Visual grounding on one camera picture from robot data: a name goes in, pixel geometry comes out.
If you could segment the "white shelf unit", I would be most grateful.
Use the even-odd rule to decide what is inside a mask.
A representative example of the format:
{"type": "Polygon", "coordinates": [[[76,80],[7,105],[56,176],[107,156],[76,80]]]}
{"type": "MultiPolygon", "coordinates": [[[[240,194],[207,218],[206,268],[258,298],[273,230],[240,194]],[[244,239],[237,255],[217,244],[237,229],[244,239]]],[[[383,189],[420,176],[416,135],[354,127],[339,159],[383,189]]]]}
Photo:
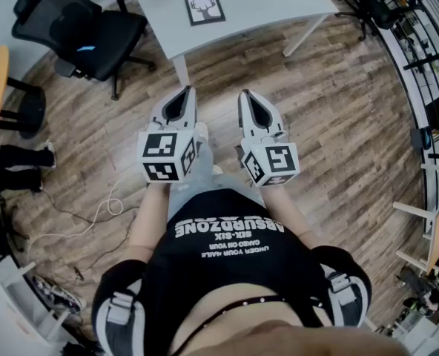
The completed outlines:
{"type": "Polygon", "coordinates": [[[45,307],[27,279],[35,263],[0,262],[0,356],[60,356],[76,339],[63,327],[66,313],[45,307]]]}

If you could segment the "black and blue device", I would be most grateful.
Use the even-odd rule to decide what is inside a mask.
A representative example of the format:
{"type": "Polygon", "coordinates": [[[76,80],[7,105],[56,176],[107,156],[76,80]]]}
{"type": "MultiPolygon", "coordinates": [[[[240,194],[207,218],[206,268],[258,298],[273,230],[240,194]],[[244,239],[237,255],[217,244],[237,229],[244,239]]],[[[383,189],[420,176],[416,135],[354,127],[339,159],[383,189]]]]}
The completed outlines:
{"type": "Polygon", "coordinates": [[[427,151],[432,147],[432,129],[429,126],[410,130],[412,147],[419,151],[427,151]]]}

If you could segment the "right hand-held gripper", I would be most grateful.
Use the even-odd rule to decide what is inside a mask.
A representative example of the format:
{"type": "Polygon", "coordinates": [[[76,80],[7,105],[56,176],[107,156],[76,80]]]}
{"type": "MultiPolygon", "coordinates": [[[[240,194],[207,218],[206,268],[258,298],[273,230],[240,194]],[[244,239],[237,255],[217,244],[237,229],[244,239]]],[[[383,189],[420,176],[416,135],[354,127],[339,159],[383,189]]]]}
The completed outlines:
{"type": "Polygon", "coordinates": [[[258,188],[284,185],[296,177],[300,173],[297,146],[289,142],[275,106],[245,89],[239,95],[239,116],[243,135],[253,136],[242,139],[240,158],[253,184],[258,188]]]}

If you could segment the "person's left forearm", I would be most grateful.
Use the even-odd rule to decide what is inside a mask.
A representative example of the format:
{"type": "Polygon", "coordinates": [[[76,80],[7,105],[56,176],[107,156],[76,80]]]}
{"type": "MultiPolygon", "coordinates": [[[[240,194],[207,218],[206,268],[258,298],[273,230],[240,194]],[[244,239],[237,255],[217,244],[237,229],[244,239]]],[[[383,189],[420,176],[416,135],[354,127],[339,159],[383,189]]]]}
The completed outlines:
{"type": "Polygon", "coordinates": [[[147,263],[167,228],[170,185],[150,184],[139,206],[123,260],[147,263]]]}

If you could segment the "patterned sneakers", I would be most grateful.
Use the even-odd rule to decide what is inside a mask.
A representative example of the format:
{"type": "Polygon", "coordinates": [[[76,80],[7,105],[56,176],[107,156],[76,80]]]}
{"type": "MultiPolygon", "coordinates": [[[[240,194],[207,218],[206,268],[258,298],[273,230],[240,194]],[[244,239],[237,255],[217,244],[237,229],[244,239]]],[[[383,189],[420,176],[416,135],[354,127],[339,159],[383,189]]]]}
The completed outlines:
{"type": "Polygon", "coordinates": [[[34,275],[32,276],[32,282],[39,293],[54,308],[67,309],[73,314],[79,314],[86,307],[84,299],[59,286],[52,280],[46,280],[43,277],[34,275]]]}

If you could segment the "black metal railing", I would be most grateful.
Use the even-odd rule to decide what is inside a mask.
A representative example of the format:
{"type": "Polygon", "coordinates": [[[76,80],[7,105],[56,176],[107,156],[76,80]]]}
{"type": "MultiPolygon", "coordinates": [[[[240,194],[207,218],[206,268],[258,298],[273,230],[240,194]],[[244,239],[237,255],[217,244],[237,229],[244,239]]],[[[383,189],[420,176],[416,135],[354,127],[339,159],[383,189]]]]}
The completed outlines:
{"type": "MultiPolygon", "coordinates": [[[[384,0],[390,7],[409,0],[384,0]]],[[[439,0],[422,0],[424,10],[409,12],[391,29],[376,28],[406,92],[416,128],[432,129],[432,147],[417,153],[439,165],[439,0]]]]}

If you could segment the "person's grey trousers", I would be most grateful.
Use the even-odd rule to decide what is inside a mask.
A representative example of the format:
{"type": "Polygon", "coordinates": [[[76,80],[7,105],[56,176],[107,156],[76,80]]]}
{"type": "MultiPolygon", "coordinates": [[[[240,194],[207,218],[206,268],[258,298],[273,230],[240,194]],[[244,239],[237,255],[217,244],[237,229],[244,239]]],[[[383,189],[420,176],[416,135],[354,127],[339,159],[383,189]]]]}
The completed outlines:
{"type": "Polygon", "coordinates": [[[245,182],[239,181],[229,174],[213,174],[213,152],[206,138],[200,136],[197,146],[199,153],[192,165],[190,174],[186,177],[183,184],[174,184],[171,186],[168,205],[169,220],[171,220],[181,208],[185,207],[187,201],[197,194],[224,188],[232,189],[261,206],[265,206],[256,188],[248,187],[245,182]]]}

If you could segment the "black mesh office chair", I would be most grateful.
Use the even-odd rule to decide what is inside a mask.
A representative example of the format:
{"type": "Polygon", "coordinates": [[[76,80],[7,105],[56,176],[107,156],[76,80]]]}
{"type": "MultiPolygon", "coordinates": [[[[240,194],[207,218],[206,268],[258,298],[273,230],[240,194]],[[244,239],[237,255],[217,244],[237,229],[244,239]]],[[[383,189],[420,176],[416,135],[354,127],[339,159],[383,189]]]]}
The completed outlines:
{"type": "Polygon", "coordinates": [[[156,70],[150,60],[132,56],[146,33],[148,20],[127,10],[127,0],[116,0],[118,10],[104,10],[91,0],[17,0],[12,36],[50,48],[57,56],[55,71],[78,79],[111,80],[117,100],[120,67],[133,62],[156,70]]]}

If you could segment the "person's right forearm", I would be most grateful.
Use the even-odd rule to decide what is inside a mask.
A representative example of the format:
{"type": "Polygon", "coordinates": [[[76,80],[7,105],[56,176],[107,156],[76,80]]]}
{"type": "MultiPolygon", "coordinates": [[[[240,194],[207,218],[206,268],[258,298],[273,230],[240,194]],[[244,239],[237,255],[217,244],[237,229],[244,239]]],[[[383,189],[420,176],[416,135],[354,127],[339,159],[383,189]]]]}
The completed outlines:
{"type": "Polygon", "coordinates": [[[260,193],[271,218],[287,227],[307,248],[328,245],[308,226],[302,212],[283,185],[262,187],[260,193]]]}

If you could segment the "framed deer picture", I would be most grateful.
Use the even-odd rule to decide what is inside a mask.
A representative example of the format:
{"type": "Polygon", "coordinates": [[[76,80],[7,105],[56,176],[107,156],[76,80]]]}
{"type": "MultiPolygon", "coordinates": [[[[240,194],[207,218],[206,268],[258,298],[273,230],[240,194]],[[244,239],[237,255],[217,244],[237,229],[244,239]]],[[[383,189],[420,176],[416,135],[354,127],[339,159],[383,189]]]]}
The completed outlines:
{"type": "Polygon", "coordinates": [[[220,0],[185,0],[191,26],[224,22],[220,0]]]}

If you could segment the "person's black printed shirt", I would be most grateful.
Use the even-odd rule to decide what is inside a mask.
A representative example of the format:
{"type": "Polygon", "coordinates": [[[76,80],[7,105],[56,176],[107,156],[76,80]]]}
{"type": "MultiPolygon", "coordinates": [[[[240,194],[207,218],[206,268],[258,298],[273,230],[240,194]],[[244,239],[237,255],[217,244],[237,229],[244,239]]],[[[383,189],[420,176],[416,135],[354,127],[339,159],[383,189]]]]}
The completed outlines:
{"type": "Polygon", "coordinates": [[[195,304],[239,283],[274,291],[246,305],[286,303],[307,327],[321,326],[316,309],[335,326],[359,326],[372,295],[350,253],[307,248],[260,204],[224,188],[187,201],[147,263],[122,261],[102,275],[93,330],[110,356],[167,356],[195,304]]]}

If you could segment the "black swivel chair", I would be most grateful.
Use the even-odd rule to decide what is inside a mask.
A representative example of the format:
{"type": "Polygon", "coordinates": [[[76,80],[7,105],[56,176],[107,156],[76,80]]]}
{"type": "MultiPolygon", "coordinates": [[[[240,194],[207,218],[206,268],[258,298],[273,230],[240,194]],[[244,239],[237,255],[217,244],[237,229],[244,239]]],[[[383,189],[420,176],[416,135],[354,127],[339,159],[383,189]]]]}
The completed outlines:
{"type": "Polygon", "coordinates": [[[399,19],[403,19],[406,13],[424,10],[422,0],[409,0],[406,6],[394,8],[390,8],[384,0],[356,0],[356,5],[348,0],[338,1],[344,1],[352,9],[352,12],[337,12],[334,15],[336,17],[350,16],[358,19],[362,32],[358,37],[360,42],[363,42],[367,37],[366,26],[369,26],[371,34],[376,36],[377,32],[374,27],[389,30],[399,19]]]}

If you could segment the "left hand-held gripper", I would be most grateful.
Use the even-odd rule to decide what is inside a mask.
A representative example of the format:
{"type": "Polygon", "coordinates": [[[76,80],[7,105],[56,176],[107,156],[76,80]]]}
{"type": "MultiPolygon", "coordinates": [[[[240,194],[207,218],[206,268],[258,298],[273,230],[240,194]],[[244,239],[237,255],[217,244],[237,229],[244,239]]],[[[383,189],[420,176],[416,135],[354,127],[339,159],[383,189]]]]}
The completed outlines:
{"type": "Polygon", "coordinates": [[[140,131],[137,162],[149,184],[184,182],[198,156],[195,88],[178,88],[159,100],[140,131]]]}

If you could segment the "white round table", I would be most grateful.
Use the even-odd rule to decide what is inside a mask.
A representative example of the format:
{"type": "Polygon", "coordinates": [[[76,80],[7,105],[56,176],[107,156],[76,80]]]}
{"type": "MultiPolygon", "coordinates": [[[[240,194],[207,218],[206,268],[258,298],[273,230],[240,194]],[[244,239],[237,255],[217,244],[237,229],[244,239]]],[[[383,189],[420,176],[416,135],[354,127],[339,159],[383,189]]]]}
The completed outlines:
{"type": "Polygon", "coordinates": [[[304,19],[305,27],[283,51],[288,57],[328,16],[337,13],[331,0],[219,0],[224,22],[191,26],[185,0],[137,1],[182,86],[190,82],[185,57],[196,49],[259,27],[304,19]]]}

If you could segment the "person's chest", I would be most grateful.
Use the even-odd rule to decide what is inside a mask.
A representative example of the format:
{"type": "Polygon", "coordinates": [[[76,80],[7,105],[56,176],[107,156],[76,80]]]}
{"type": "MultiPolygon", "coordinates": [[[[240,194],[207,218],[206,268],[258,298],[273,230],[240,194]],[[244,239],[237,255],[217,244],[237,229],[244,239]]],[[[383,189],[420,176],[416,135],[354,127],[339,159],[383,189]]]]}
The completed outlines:
{"type": "Polygon", "coordinates": [[[273,295],[239,283],[208,292],[179,326],[172,356],[409,356],[396,340],[354,327],[335,327],[322,309],[320,328],[306,328],[286,303],[246,305],[273,295]]]}

